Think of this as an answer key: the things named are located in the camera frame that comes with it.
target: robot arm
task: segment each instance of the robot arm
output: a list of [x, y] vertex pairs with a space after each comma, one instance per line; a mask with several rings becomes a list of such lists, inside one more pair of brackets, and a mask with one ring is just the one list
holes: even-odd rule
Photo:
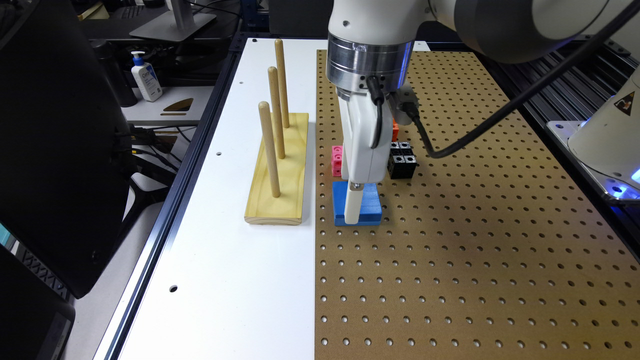
[[349, 181], [345, 222], [358, 222], [364, 183], [384, 178], [392, 119], [398, 114], [398, 90], [404, 85], [420, 24], [435, 18], [456, 30], [474, 50], [502, 62], [523, 62], [553, 51], [579, 34], [607, 3], [335, 0], [329, 20], [326, 74], [336, 86], [340, 102], [342, 176]]

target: wooden dowel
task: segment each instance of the wooden dowel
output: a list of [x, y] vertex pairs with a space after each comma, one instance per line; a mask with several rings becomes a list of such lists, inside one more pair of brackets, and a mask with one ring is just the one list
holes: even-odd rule
[[284, 67], [284, 47], [282, 39], [276, 39], [276, 64], [278, 66], [278, 85], [280, 86], [280, 105], [282, 125], [289, 128], [289, 98], [287, 95], [287, 72]]
[[269, 182], [271, 183], [271, 195], [280, 197], [280, 182], [278, 181], [278, 164], [276, 163], [276, 153], [273, 144], [273, 130], [271, 128], [271, 112], [269, 104], [261, 101], [258, 104], [260, 112], [260, 123], [262, 124], [262, 140], [264, 150], [267, 153], [267, 170], [269, 171]]
[[271, 106], [273, 106], [273, 131], [276, 137], [276, 154], [284, 159], [284, 133], [282, 130], [282, 114], [280, 112], [280, 96], [278, 90], [278, 70], [269, 67], [269, 88], [271, 89]]

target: bottle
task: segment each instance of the bottle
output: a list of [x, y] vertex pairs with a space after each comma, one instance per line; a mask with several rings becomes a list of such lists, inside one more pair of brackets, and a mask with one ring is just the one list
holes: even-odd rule
[[93, 51], [107, 76], [107, 82], [121, 107], [129, 107], [138, 103], [138, 98], [133, 93], [131, 86], [125, 80], [124, 73], [120, 69], [116, 58], [113, 56], [113, 48], [104, 39], [91, 41]]
[[132, 51], [133, 55], [133, 67], [131, 68], [131, 74], [140, 88], [142, 97], [147, 101], [156, 101], [162, 96], [162, 88], [158, 82], [158, 77], [151, 64], [144, 62], [140, 55], [144, 54], [144, 51]]

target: pink block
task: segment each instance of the pink block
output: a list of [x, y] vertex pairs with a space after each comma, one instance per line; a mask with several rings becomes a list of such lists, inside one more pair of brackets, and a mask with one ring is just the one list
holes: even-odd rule
[[342, 176], [342, 146], [331, 147], [331, 174]]

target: wooden base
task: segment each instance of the wooden base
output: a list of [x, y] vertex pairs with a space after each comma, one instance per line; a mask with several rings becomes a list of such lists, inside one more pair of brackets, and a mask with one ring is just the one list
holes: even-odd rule
[[290, 113], [289, 128], [284, 129], [286, 156], [277, 159], [280, 197], [271, 196], [264, 142], [253, 173], [251, 192], [244, 221], [257, 225], [300, 225], [304, 196], [304, 169], [307, 159], [309, 114]]

